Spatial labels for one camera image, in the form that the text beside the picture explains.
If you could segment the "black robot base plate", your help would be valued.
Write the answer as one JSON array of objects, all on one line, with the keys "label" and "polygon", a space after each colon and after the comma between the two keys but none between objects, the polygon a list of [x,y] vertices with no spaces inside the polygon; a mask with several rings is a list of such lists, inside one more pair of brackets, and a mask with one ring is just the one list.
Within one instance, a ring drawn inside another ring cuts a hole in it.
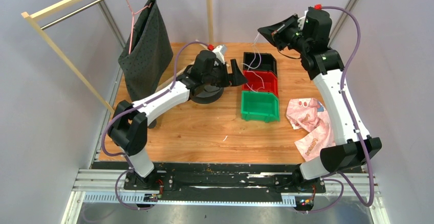
[{"label": "black robot base plate", "polygon": [[270,203],[283,193],[325,193],[320,180],[294,180],[293,164],[155,163],[146,178],[128,173],[124,190],[159,191],[163,200]]}]

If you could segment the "green storage bin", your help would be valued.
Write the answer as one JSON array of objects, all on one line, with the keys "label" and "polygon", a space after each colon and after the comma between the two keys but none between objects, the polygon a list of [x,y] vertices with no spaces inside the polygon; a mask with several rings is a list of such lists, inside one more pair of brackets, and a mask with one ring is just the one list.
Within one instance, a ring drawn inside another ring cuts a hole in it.
[{"label": "green storage bin", "polygon": [[273,93],[242,91],[241,118],[265,123],[280,121],[279,99]]}]

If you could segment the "wooden clothes rack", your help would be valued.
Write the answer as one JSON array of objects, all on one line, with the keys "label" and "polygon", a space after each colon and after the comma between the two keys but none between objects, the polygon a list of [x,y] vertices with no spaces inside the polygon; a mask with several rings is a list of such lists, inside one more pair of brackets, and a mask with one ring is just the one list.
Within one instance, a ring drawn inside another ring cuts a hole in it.
[{"label": "wooden clothes rack", "polygon": [[[52,38],[45,33],[45,30],[60,23],[74,15],[83,12],[84,10],[97,5],[100,8],[101,13],[104,16],[104,21],[110,26],[111,31],[116,37],[117,41],[121,46],[127,44],[127,40],[124,39],[119,26],[117,25],[116,19],[113,18],[112,11],[106,4],[106,0],[94,0],[84,6],[81,6],[74,11],[58,17],[52,22],[40,26],[39,21],[50,17],[59,11],[65,10],[69,7],[74,7],[76,4],[83,0],[60,0],[52,5],[47,6],[33,14],[28,12],[23,12],[21,15],[28,23],[35,29],[35,31],[44,39],[44,41],[53,49],[53,51],[62,59],[65,64],[71,69],[71,71],[82,81],[82,83],[88,88],[88,90],[99,100],[101,104],[107,109],[109,114],[114,113],[114,109],[110,102],[106,101],[102,95],[91,85],[89,80],[80,72],[80,70],[73,64],[70,58],[64,53],[64,51],[59,48],[59,46],[52,40]],[[128,6],[128,14],[126,17],[135,19],[138,17],[139,11],[133,10],[134,0],[124,0]],[[209,43],[214,43],[214,33],[213,33],[213,5],[212,0],[171,0],[168,2],[176,11],[171,15],[171,19],[175,20],[177,23],[177,30],[184,30],[190,33],[196,33],[197,36],[202,37],[204,41]]]}]

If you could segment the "red storage bin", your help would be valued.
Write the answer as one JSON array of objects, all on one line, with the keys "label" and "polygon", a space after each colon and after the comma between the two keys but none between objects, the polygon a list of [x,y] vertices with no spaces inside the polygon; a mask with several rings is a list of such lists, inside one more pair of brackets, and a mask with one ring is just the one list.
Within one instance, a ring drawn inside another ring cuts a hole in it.
[{"label": "red storage bin", "polygon": [[247,84],[242,85],[243,91],[272,93],[278,97],[278,80],[272,72],[243,71]]}]

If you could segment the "black cable spool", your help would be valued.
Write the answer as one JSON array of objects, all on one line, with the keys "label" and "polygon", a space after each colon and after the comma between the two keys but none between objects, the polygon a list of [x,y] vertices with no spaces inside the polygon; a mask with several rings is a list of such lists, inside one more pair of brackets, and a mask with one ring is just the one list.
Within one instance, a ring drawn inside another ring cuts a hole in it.
[{"label": "black cable spool", "polygon": [[224,87],[207,85],[201,93],[191,97],[191,100],[198,104],[210,104],[217,101],[223,95],[224,90]]}]

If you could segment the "black storage bin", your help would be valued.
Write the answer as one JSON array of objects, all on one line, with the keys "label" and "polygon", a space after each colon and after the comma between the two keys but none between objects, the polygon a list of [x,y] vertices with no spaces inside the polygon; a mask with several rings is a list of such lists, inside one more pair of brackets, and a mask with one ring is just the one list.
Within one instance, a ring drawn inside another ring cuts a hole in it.
[{"label": "black storage bin", "polygon": [[277,61],[269,53],[244,52],[243,70],[272,72],[277,77]]}]

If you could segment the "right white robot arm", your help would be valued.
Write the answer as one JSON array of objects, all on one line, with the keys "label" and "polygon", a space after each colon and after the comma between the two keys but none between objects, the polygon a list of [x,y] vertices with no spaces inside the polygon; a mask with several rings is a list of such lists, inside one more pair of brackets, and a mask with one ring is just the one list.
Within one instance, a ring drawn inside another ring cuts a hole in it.
[{"label": "right white robot arm", "polygon": [[304,17],[294,14],[276,24],[258,28],[278,50],[297,51],[301,65],[318,88],[329,113],[335,146],[323,148],[314,159],[297,166],[293,187],[306,191],[313,179],[365,165],[371,170],[371,159],[382,148],[379,137],[372,137],[357,113],[340,54],[330,48],[332,19],[328,6],[310,7]]}]

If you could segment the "pink patterned cloth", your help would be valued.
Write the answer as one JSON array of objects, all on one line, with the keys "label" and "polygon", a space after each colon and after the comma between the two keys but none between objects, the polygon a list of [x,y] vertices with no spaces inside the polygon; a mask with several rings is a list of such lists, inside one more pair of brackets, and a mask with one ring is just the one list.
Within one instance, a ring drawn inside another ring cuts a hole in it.
[{"label": "pink patterned cloth", "polygon": [[328,111],[317,99],[291,99],[286,117],[293,129],[304,129],[308,132],[302,139],[294,142],[306,162],[320,156],[322,149],[336,145]]}]

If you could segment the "dark grey hanging cloth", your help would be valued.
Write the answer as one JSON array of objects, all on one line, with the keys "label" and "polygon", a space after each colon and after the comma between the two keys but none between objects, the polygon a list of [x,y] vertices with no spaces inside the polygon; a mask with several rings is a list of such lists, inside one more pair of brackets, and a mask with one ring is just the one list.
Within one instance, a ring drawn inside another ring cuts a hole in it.
[{"label": "dark grey hanging cloth", "polygon": [[131,100],[153,94],[173,58],[166,25],[157,0],[148,0],[118,58]]}]

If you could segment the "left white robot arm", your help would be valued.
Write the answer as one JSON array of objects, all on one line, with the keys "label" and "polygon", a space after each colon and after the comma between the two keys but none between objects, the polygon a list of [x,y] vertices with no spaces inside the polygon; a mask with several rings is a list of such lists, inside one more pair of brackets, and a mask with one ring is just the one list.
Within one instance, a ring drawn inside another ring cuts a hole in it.
[{"label": "left white robot arm", "polygon": [[151,189],[157,182],[154,163],[145,149],[148,126],[168,110],[202,93],[206,87],[246,84],[248,80],[235,59],[230,61],[230,66],[231,73],[227,71],[222,54],[202,50],[194,63],[166,88],[133,103],[122,101],[117,105],[106,135],[122,149],[142,188]]}]

